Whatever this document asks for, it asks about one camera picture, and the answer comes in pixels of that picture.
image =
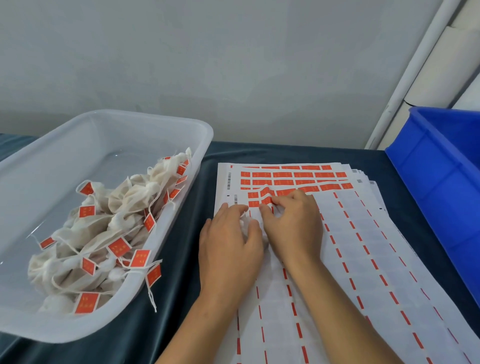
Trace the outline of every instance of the blue plastic bin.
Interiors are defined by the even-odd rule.
[[[385,152],[480,306],[480,112],[411,108]]]

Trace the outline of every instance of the stack of paper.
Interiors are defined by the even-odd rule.
[[[218,165],[216,208],[258,206],[294,189],[322,213],[321,259],[365,319],[405,363],[480,363],[480,340],[388,217],[380,191],[340,163]],[[217,353],[218,364],[328,363],[295,283],[269,247]]]

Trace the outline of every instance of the person's right hand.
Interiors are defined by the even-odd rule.
[[[323,226],[313,196],[295,190],[288,196],[272,196],[272,201],[285,208],[280,218],[276,218],[266,205],[260,205],[260,212],[277,257],[288,270],[305,259],[319,261]]]

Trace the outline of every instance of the dark green tablecloth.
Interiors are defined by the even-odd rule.
[[[13,144],[12,148],[18,149],[22,142],[17,140]],[[341,162],[363,170],[371,180],[378,182],[394,223],[473,330],[480,334],[478,306],[384,152],[213,142],[160,253],[160,258],[164,259],[163,276],[152,287],[158,313],[154,313],[144,288],[110,324],[78,341],[44,344],[0,334],[0,364],[155,362],[200,291],[198,235],[204,221],[213,216],[219,162]]]

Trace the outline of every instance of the person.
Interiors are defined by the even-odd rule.
[[[323,225],[313,196],[296,190],[272,197],[285,208],[276,218],[260,206],[268,240],[296,282],[331,364],[402,364],[357,310],[320,260]],[[260,271],[264,250],[258,221],[244,242],[245,205],[223,204],[200,233],[200,294],[156,364],[212,363],[243,297]]]

